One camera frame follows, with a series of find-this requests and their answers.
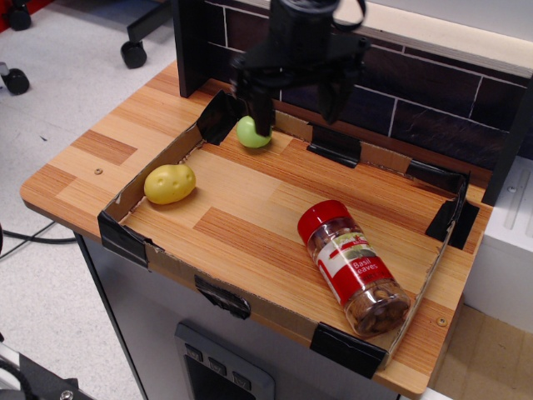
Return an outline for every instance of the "chair wheel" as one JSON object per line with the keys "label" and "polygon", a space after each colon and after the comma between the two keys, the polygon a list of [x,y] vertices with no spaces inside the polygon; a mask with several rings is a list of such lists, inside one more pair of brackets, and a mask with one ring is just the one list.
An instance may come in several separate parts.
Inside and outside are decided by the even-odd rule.
{"label": "chair wheel", "polygon": [[142,42],[125,42],[120,53],[127,67],[131,69],[142,67],[147,61],[147,52],[144,51]]}
{"label": "chair wheel", "polygon": [[28,29],[32,24],[32,17],[30,17],[30,13],[26,6],[12,7],[7,12],[7,19],[14,31],[23,31]]}
{"label": "chair wheel", "polygon": [[8,75],[2,75],[2,80],[6,84],[7,90],[13,94],[23,94],[30,87],[30,81],[26,74],[20,69],[12,68]]}

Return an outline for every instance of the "spice jar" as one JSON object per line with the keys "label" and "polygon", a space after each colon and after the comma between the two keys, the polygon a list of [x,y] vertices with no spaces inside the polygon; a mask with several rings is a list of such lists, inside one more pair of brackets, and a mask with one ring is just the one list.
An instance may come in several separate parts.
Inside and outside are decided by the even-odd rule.
{"label": "spice jar", "polygon": [[327,200],[309,208],[298,233],[358,335],[377,335],[401,323],[410,299],[344,204]]}

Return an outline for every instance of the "cardboard tray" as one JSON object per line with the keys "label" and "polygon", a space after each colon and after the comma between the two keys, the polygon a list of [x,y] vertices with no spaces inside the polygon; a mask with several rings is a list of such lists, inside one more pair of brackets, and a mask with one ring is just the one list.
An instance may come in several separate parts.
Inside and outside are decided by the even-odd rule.
{"label": "cardboard tray", "polygon": [[[468,177],[282,113],[271,143],[246,149],[233,129],[242,114],[219,92],[100,213],[102,244],[371,378],[406,334],[448,242],[464,245],[477,212],[465,202]],[[146,176],[179,162],[197,188],[180,202],[148,202]],[[348,206],[411,297],[388,333],[353,333],[301,243],[299,217],[328,198]]]}

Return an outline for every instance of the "gray floor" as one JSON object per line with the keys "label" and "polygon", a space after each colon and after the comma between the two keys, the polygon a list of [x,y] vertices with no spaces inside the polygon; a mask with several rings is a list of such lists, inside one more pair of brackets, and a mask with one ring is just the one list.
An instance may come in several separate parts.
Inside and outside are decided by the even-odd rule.
{"label": "gray floor", "polygon": [[[144,40],[148,61],[128,70],[126,25],[149,0],[56,0],[27,31],[0,33],[0,61],[31,87],[13,96],[0,81],[0,223],[33,234],[49,221],[27,209],[24,180],[176,58],[172,23]],[[61,226],[42,236],[69,238]],[[3,252],[19,241],[5,239]],[[29,244],[0,260],[5,343],[96,399],[141,398],[76,244]]]}

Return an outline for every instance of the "tile backsplash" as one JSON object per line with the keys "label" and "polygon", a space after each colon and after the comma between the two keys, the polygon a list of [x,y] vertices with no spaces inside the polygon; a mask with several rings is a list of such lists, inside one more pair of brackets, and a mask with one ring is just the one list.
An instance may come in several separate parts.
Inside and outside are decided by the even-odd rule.
{"label": "tile backsplash", "polygon": [[[230,60],[267,37],[268,10],[233,0],[207,6],[212,76],[229,82]],[[493,169],[529,79],[369,38],[366,71],[340,119]],[[280,99],[318,111],[316,87]],[[533,118],[519,154],[533,159]]]}

